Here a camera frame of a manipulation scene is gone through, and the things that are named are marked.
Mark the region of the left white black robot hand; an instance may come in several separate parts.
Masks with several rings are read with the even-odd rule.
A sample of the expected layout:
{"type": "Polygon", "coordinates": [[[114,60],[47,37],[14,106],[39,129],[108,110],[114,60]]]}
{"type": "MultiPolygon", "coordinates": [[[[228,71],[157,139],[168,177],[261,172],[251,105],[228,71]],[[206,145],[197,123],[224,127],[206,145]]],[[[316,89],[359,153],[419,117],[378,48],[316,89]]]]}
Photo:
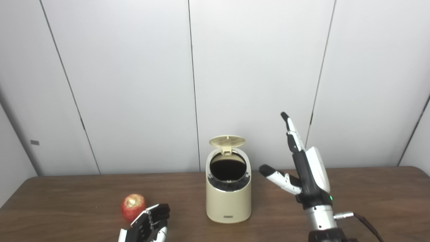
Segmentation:
{"type": "Polygon", "coordinates": [[[164,242],[170,218],[169,204],[157,204],[143,210],[130,224],[128,230],[121,229],[119,242],[164,242]]]}

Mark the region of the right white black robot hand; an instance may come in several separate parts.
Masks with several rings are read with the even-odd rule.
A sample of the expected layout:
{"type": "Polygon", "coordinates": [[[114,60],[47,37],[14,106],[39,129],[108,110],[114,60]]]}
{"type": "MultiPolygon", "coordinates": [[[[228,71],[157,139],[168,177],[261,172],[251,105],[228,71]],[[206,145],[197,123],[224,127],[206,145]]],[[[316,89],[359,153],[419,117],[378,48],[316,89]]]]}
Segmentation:
{"type": "Polygon", "coordinates": [[[304,210],[315,206],[332,206],[328,175],[318,149],[310,147],[306,150],[292,119],[285,112],[281,112],[281,117],[286,123],[288,147],[298,177],[267,164],[259,167],[260,174],[284,191],[295,195],[304,210]]]}

